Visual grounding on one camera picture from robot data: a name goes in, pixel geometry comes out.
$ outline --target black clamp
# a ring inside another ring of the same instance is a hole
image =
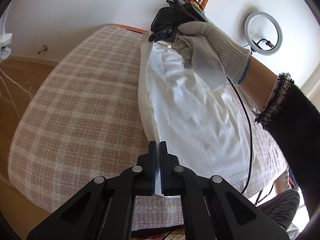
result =
[[[173,41],[180,24],[201,21],[208,22],[204,12],[186,0],[166,0],[169,7],[161,8],[154,18],[150,30],[153,32],[149,41]]]
[[[180,196],[187,240],[288,240],[279,225],[222,177],[197,176],[159,145],[161,191]],[[119,176],[95,177],[47,219],[27,240],[130,240],[135,197],[155,190],[156,143],[137,165]]]

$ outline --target human arm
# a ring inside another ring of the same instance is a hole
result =
[[[320,200],[320,113],[292,80],[281,75],[273,98],[267,104],[276,75],[249,51],[233,42],[213,24],[190,22],[179,26],[185,34],[201,34],[216,51],[226,75],[262,110],[260,122],[278,143],[300,185],[311,216]]]

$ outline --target knit work glove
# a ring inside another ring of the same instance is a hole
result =
[[[178,27],[184,34],[202,34],[207,37],[213,49],[219,56],[226,76],[233,84],[240,84],[249,66],[250,51],[236,44],[216,25],[206,22],[187,22]],[[181,52],[183,60],[190,62],[190,50],[184,48]]]

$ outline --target bed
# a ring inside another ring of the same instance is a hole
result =
[[[147,152],[137,99],[142,32],[121,25],[97,30],[55,67],[32,99],[12,141],[8,173],[35,205],[53,212],[95,176],[117,176]],[[287,164],[270,134],[254,123],[250,102],[240,96],[260,164],[244,193],[251,197]],[[241,190],[245,183],[233,186]],[[179,198],[137,197],[132,230],[181,224]]]

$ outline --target white wall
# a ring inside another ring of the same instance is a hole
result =
[[[12,55],[60,61],[108,23],[150,30],[157,11],[166,5],[165,0],[13,0],[6,31],[13,33]],[[301,86],[320,62],[320,27],[308,6],[303,0],[209,0],[205,14],[244,46],[244,20],[253,11],[271,14],[284,34],[277,54],[254,56],[275,73],[290,72]],[[272,25],[263,20],[255,24],[256,39],[274,41]],[[49,50],[38,56],[43,44]]]
[[[300,89],[305,95],[309,95],[309,93],[314,89],[314,87],[317,85],[319,81],[320,81],[320,62]]]
[[[318,82],[314,89],[308,95],[310,101],[315,105],[315,107],[320,111],[320,82]]]

